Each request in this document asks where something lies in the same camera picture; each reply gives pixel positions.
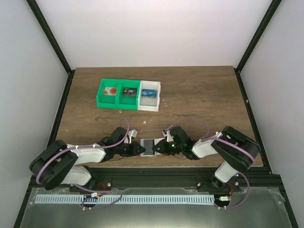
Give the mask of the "silver grey card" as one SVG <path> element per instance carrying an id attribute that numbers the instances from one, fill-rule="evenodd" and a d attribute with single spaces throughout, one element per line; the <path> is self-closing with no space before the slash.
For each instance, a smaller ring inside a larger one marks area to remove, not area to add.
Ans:
<path id="1" fill-rule="evenodd" d="M 141 139 L 140 145 L 145 149 L 144 152 L 140 154 L 141 157 L 154 157 L 160 156 L 160 153 L 154 151 L 152 148 L 154 146 L 154 139 Z"/>

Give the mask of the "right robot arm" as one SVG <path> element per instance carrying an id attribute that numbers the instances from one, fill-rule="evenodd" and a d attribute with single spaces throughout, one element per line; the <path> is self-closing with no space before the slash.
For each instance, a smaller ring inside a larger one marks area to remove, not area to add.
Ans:
<path id="1" fill-rule="evenodd" d="M 260 145 L 231 126 L 226 126 L 216 135 L 192 140 L 180 127 L 165 131 L 165 137 L 152 144 L 152 150 L 163 155 L 182 153 L 189 160 L 200 160 L 219 154 L 224 160 L 212 175 L 209 185 L 223 191 L 232 177 L 244 173 L 254 165 L 261 151 Z"/>

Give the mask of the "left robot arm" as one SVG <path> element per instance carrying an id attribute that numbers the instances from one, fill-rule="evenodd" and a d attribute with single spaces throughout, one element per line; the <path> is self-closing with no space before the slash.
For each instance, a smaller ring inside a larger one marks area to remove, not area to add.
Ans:
<path id="1" fill-rule="evenodd" d="M 145 149 L 134 140 L 136 136 L 136 130 L 118 127 L 110 136 L 90 145 L 56 140 L 31 162 L 29 169 L 46 190 L 69 184 L 91 192 L 97 186 L 97 176 L 86 164 L 107 162 L 115 155 L 125 158 L 142 154 Z"/>

